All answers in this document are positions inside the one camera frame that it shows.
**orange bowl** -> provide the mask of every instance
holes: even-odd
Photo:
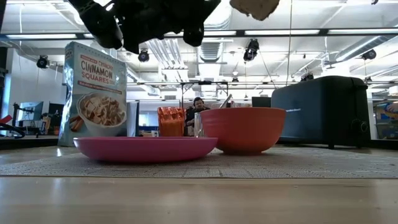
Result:
[[[271,148],[284,128],[286,111],[277,108],[225,108],[200,113],[207,137],[218,138],[227,154],[260,154]]]

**person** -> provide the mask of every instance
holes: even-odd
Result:
[[[193,126],[195,124],[195,113],[199,113],[204,110],[210,110],[210,108],[205,106],[205,102],[200,97],[196,97],[193,100],[193,106],[187,109],[185,125],[187,127]]]

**cereal box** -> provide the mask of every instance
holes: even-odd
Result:
[[[127,136],[126,64],[77,42],[65,48],[68,87],[58,144],[73,138]]]

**pink plate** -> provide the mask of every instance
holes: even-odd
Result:
[[[108,162],[176,162],[206,156],[217,138],[75,138],[75,146],[90,159]]]

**woven mat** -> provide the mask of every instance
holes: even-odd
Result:
[[[398,158],[317,148],[276,147],[260,156],[206,157],[171,164],[92,161],[83,154],[0,166],[0,175],[143,178],[398,178]]]

